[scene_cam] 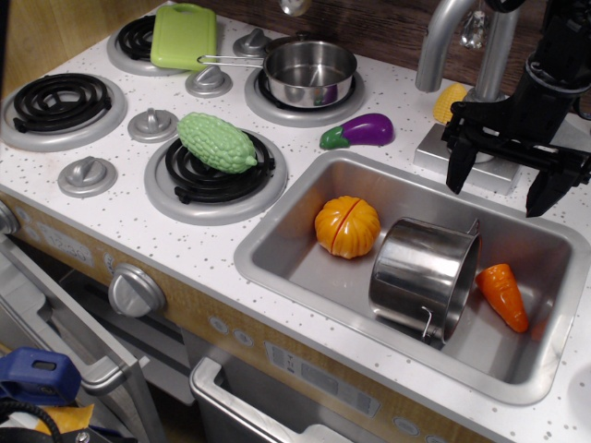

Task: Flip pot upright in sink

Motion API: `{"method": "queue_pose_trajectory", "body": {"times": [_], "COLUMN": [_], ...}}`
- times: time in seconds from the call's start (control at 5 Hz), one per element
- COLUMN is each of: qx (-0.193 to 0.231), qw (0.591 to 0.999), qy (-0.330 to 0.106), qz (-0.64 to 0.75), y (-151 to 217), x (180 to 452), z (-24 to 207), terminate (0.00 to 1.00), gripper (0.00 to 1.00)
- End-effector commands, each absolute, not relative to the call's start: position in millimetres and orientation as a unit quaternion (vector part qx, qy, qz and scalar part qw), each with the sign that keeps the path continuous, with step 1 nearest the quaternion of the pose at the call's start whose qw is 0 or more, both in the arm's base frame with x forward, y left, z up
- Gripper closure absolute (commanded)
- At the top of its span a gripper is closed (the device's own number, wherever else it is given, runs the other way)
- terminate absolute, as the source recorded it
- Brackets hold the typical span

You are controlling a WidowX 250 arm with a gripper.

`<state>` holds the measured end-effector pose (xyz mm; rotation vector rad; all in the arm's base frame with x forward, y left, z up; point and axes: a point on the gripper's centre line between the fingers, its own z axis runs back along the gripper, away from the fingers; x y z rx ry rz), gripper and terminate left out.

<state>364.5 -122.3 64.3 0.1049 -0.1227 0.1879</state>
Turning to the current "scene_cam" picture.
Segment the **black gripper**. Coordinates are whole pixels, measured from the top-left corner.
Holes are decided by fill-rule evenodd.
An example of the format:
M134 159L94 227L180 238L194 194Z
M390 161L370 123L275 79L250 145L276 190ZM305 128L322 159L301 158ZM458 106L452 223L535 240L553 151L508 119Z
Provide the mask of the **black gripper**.
M451 150L446 185L459 194L479 152L539 170L526 198L526 217L545 214L576 181L590 179L584 145L556 142L566 115L590 87L523 77L498 102L455 102L442 139Z

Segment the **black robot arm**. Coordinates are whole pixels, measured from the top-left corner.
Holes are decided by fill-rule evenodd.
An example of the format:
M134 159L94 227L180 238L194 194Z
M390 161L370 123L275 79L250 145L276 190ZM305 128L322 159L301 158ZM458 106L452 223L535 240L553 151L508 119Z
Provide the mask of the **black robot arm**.
M590 181L589 138L560 145L565 118L590 91L590 4L549 2L543 36L514 93L498 102L455 102L442 138L450 151L446 185L459 193L483 152L538 171L525 213L543 215L571 188Z

